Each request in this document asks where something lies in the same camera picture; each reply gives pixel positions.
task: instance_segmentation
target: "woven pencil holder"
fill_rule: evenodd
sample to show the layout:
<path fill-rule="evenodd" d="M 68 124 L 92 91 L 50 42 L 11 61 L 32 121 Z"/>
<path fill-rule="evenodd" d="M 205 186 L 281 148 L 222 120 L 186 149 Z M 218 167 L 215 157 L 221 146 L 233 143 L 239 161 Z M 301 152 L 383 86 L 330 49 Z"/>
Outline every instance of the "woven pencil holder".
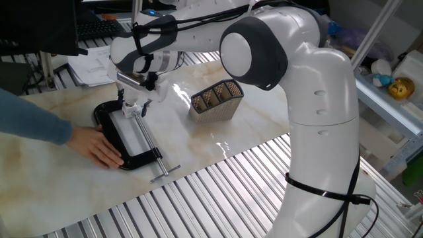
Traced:
<path fill-rule="evenodd" d="M 195 122 L 232 119 L 244 92 L 233 79 L 222 80 L 192 95 L 190 115 Z"/>

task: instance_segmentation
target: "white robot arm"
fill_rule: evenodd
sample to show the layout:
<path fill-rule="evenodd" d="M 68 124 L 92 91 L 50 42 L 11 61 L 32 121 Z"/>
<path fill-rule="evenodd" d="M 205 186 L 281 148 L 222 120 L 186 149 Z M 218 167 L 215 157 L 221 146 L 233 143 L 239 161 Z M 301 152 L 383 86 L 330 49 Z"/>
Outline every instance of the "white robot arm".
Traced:
<path fill-rule="evenodd" d="M 352 193 L 375 197 L 373 180 L 358 167 L 350 60 L 321 48 L 326 28 L 312 10 L 277 0 L 248 10 L 249 0 L 205 0 L 163 17 L 138 14 L 134 37 L 113 41 L 109 76 L 125 88 L 129 108 L 139 93 L 160 101 L 166 82 L 151 72 L 173 70 L 179 52 L 219 50 L 232 78 L 263 90 L 281 85 L 292 158 L 284 202 L 266 237 L 347 237 L 370 210 L 362 204 L 369 200 Z M 132 73 L 148 76 L 136 81 Z"/>

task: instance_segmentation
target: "human hand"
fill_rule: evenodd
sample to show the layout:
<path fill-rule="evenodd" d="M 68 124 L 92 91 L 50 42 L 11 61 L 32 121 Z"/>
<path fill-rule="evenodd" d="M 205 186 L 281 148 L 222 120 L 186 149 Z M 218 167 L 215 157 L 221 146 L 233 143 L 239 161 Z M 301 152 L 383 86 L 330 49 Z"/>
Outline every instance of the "human hand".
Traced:
<path fill-rule="evenodd" d="M 119 168 L 119 165 L 124 164 L 120 158 L 121 154 L 107 141 L 101 131 L 101 125 L 97 128 L 76 126 L 72 129 L 71 139 L 66 145 L 103 169 L 108 169 L 109 166 Z"/>

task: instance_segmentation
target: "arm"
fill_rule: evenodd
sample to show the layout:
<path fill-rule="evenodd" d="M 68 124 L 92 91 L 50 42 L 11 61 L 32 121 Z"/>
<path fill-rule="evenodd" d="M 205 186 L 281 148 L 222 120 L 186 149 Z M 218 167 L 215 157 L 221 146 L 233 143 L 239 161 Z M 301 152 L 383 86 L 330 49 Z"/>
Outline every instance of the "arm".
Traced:
<path fill-rule="evenodd" d="M 149 73 L 160 71 L 159 61 L 164 57 L 160 58 L 159 50 L 194 52 L 219 48 L 222 65 L 233 79 L 267 91 L 281 85 L 288 99 L 291 168 L 287 181 L 291 182 L 266 238 L 349 236 L 371 206 L 329 199 L 327 192 L 375 197 L 374 182 L 358 170 L 358 100 L 350 61 L 336 50 L 318 48 L 325 43 L 326 24 L 316 12 L 298 5 L 259 1 L 254 4 L 252 9 L 256 11 L 252 15 L 241 12 L 235 13 L 235 18 L 223 15 L 215 21 L 212 17 L 221 13 L 196 18 L 202 13 L 210 14 L 208 11 L 221 11 L 222 2 L 246 4 L 243 0 L 204 0 L 147 24 L 139 21 L 145 17 L 138 14 L 139 26 L 133 32 L 137 42 L 137 37 L 141 38 L 139 44 L 135 45 L 135 40 L 132 45 L 127 44 L 130 38 L 117 38 L 112 44 L 111 60 L 120 71 L 118 83 L 124 85 L 125 94 L 127 88 L 143 94 L 143 85 L 139 83 L 141 90 L 137 83 L 133 87 L 120 79 L 121 73 L 144 68 Z M 258 8 L 267 3 L 280 5 Z M 246 6 L 234 7 L 247 10 Z M 173 25 L 167 23 L 172 16 Z M 197 27 L 186 28 L 190 21 L 196 21 Z M 131 92 L 124 99 L 136 101 L 135 96 Z M 293 179 L 323 192 L 299 189 Z"/>
<path fill-rule="evenodd" d="M 71 122 L 35 104 L 0 89 L 0 132 L 52 142 L 66 143 L 94 164 L 107 169 L 123 164 L 120 153 L 94 128 L 72 127 Z"/>
<path fill-rule="evenodd" d="M 63 145 L 72 135 L 71 122 L 0 89 L 0 132 Z"/>

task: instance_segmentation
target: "blue sleeve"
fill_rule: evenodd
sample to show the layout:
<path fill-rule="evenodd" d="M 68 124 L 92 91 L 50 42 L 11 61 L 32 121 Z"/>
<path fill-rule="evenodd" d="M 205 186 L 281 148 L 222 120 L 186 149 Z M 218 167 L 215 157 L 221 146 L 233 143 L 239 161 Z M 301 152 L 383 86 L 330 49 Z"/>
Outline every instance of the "blue sleeve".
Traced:
<path fill-rule="evenodd" d="M 71 122 L 0 89 L 0 132 L 63 145 L 71 138 Z"/>

